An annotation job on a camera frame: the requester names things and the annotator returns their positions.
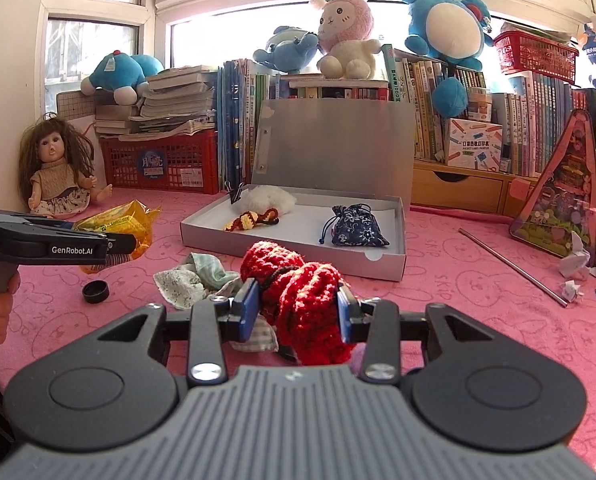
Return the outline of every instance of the red yarn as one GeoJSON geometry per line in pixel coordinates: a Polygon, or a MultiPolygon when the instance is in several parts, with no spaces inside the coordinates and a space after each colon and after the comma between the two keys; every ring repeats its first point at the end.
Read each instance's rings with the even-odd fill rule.
{"type": "Polygon", "coordinates": [[[240,276],[268,285],[261,296],[261,312],[276,327],[278,342],[293,348],[303,365],[350,359],[355,345],[340,338],[336,288],[341,276],[333,266],[305,263],[298,253],[273,242],[258,242],[245,254],[240,276]]]}

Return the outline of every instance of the blue plush elephant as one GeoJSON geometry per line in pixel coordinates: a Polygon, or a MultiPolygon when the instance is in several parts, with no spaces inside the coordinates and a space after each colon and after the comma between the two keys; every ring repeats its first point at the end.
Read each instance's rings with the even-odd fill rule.
{"type": "Polygon", "coordinates": [[[254,52],[255,62],[278,72],[297,74],[316,55],[318,36],[299,28],[278,27],[266,47],[254,52]]]}
{"type": "MultiPolygon", "coordinates": [[[[482,70],[477,59],[493,45],[491,15],[482,0],[402,0],[409,4],[410,36],[405,46],[414,54],[446,61],[450,65],[482,70]]],[[[467,107],[467,92],[456,78],[447,78],[432,95],[443,117],[456,117],[467,107]]]]}
{"type": "Polygon", "coordinates": [[[155,57],[130,56],[119,50],[105,56],[89,77],[80,83],[80,91],[93,95],[96,88],[114,93],[119,105],[133,105],[149,88],[146,78],[162,72],[164,67],[155,57]]]}

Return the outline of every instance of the blue floral pouch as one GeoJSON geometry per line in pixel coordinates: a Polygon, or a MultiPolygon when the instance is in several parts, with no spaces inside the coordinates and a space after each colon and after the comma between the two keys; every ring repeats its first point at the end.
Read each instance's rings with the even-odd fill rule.
{"type": "Polygon", "coordinates": [[[367,204],[349,207],[335,205],[334,216],[322,228],[318,242],[325,243],[327,229],[331,226],[331,243],[338,246],[385,247],[389,242],[380,234],[380,227],[372,209],[367,204]]]}

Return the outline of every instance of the plastic bag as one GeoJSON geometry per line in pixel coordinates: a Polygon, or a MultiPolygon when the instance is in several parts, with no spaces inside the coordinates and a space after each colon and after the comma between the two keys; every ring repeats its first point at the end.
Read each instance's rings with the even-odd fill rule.
{"type": "Polygon", "coordinates": [[[95,274],[107,267],[140,258],[152,244],[152,225],[159,214],[160,208],[148,209],[137,200],[133,200],[75,222],[73,229],[76,231],[131,234],[136,238],[136,248],[131,254],[109,254],[104,264],[80,266],[82,271],[86,274],[95,274]]]}

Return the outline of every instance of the red plastic basket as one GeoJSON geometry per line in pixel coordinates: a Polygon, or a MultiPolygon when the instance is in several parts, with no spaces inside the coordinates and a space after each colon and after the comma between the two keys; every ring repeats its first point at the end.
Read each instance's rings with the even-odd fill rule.
{"type": "Polygon", "coordinates": [[[100,139],[100,148],[108,184],[218,193],[217,135],[214,130],[145,142],[100,139]]]}
{"type": "Polygon", "coordinates": [[[519,30],[503,32],[494,40],[494,46],[503,74],[531,70],[571,84],[576,81],[575,48],[519,30]]]}

